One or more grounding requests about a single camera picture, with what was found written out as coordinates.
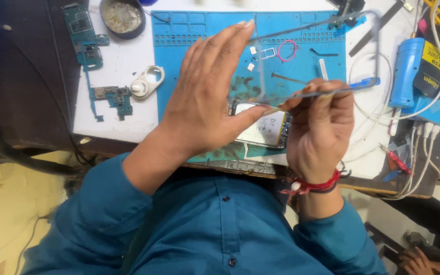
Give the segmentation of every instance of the left hand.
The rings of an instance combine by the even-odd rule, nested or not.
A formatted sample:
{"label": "left hand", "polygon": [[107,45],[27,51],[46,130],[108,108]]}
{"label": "left hand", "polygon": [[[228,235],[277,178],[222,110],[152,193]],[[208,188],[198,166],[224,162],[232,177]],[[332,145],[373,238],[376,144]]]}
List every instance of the left hand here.
{"label": "left hand", "polygon": [[415,247],[415,251],[406,250],[405,254],[400,256],[400,259],[403,261],[400,266],[409,275],[434,275],[431,262],[418,247]]}
{"label": "left hand", "polygon": [[162,121],[156,128],[168,138],[168,150],[184,161],[234,141],[270,106],[255,106],[228,116],[227,96],[239,58],[254,31],[253,21],[239,22],[199,39],[184,56]]}

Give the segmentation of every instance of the pink wire loop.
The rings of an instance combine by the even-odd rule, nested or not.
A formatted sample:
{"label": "pink wire loop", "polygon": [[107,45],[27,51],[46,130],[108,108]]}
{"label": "pink wire loop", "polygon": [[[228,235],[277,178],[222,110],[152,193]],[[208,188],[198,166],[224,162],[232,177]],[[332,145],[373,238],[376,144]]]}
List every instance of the pink wire loop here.
{"label": "pink wire loop", "polygon": [[[283,59],[283,58],[281,57],[281,55],[280,55],[280,49],[281,49],[281,46],[282,46],[284,43],[286,43],[286,42],[291,42],[291,43],[293,43],[293,46],[294,46],[293,54],[291,55],[291,58],[290,58],[290,59]],[[291,39],[284,40],[284,41],[281,43],[281,45],[278,47],[278,57],[279,57],[279,58],[281,59],[281,61],[283,61],[283,62],[288,62],[288,61],[290,61],[291,59],[293,59],[293,58],[295,57],[295,53],[296,53],[296,43],[295,43],[295,41],[293,41],[293,40],[291,40]]]}

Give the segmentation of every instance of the white plastic holder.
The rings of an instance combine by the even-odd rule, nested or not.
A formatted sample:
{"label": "white plastic holder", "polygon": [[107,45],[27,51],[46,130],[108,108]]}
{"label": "white plastic holder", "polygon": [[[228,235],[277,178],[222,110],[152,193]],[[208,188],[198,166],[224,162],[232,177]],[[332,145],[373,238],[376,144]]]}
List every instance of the white plastic holder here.
{"label": "white plastic holder", "polygon": [[[160,72],[160,79],[157,82],[150,82],[147,79],[147,73],[150,70],[157,70]],[[159,85],[164,81],[164,69],[162,67],[151,65],[145,68],[145,70],[135,79],[130,85],[130,91],[132,95],[139,99],[145,99],[150,96],[150,94],[159,87]]]}

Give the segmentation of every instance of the shirt sleeve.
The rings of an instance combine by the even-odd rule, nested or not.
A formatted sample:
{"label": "shirt sleeve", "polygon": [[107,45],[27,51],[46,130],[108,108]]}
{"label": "shirt sleeve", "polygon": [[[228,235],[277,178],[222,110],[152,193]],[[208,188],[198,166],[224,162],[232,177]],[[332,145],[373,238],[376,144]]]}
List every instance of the shirt sleeve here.
{"label": "shirt sleeve", "polygon": [[29,248],[21,274],[122,274],[122,256],[152,207],[126,178],[122,161],[91,169],[81,190],[57,209],[50,231]]}
{"label": "shirt sleeve", "polygon": [[339,213],[296,225],[296,244],[335,275],[387,274],[361,217],[344,201]]}

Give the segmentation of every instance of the circuit board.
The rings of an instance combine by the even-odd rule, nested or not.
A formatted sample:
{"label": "circuit board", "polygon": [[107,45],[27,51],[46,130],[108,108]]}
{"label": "circuit board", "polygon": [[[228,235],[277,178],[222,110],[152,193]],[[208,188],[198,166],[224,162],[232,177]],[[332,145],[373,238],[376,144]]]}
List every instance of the circuit board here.
{"label": "circuit board", "polygon": [[109,36],[106,34],[96,35],[93,24],[89,18],[88,6],[72,3],[63,7],[64,19],[69,31],[76,58],[82,65],[88,84],[91,110],[98,122],[102,122],[103,116],[96,114],[95,100],[107,99],[109,106],[116,108],[120,120],[132,114],[130,104],[131,92],[129,88],[119,87],[96,87],[92,88],[89,82],[88,71],[93,71],[103,66],[103,58],[99,46],[109,45]]}
{"label": "circuit board", "polygon": [[118,117],[124,120],[132,113],[130,105],[130,89],[117,86],[91,88],[95,100],[107,99],[110,107],[118,110]]}

